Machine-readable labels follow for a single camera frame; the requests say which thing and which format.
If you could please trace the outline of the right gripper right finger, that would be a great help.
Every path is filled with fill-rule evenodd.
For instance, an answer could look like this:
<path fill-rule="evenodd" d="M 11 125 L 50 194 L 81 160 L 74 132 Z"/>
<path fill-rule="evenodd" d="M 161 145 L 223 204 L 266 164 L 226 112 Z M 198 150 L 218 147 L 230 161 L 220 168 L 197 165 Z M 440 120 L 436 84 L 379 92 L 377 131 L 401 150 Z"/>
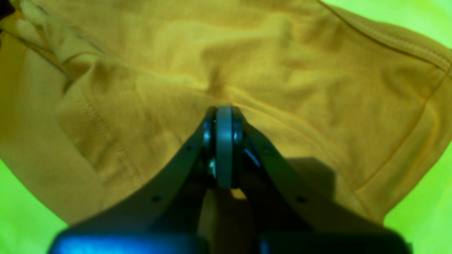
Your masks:
<path fill-rule="evenodd" d="M 254 254 L 410 253 L 397 233 L 313 189 L 238 107 L 228 107 L 228 188 L 250 203 Z"/>

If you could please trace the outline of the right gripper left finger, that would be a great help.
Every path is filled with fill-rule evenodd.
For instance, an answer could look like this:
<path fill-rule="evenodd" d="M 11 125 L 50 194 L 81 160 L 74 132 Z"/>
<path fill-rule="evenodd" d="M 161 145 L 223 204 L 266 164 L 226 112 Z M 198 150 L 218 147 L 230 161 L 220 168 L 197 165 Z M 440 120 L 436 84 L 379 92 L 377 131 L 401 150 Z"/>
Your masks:
<path fill-rule="evenodd" d="M 170 162 L 119 204 L 63 230 L 50 254 L 208 254 L 197 234 L 206 191 L 215 186 L 217 109 Z"/>

